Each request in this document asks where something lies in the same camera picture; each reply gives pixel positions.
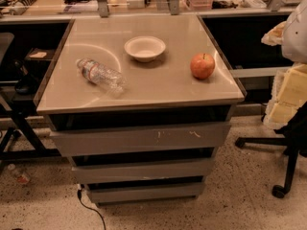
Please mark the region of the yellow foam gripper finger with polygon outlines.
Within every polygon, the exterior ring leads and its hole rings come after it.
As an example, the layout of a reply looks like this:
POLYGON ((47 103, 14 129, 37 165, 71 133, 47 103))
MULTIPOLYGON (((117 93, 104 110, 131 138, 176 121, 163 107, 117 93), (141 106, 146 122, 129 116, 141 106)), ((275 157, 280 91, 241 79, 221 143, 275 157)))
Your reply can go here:
POLYGON ((290 122, 298 109, 307 102, 307 65, 295 63, 286 71, 279 70, 272 84, 264 125, 280 129, 290 122))

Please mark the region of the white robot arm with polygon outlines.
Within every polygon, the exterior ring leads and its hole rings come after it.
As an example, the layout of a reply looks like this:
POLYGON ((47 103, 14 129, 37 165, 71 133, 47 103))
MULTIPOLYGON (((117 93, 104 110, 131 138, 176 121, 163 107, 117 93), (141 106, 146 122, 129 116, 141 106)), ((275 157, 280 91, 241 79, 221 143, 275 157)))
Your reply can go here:
POLYGON ((264 124, 280 129, 307 102, 307 0, 302 0, 286 21, 264 34, 261 42, 280 45, 282 56, 294 63, 288 70, 277 71, 265 111, 264 124))

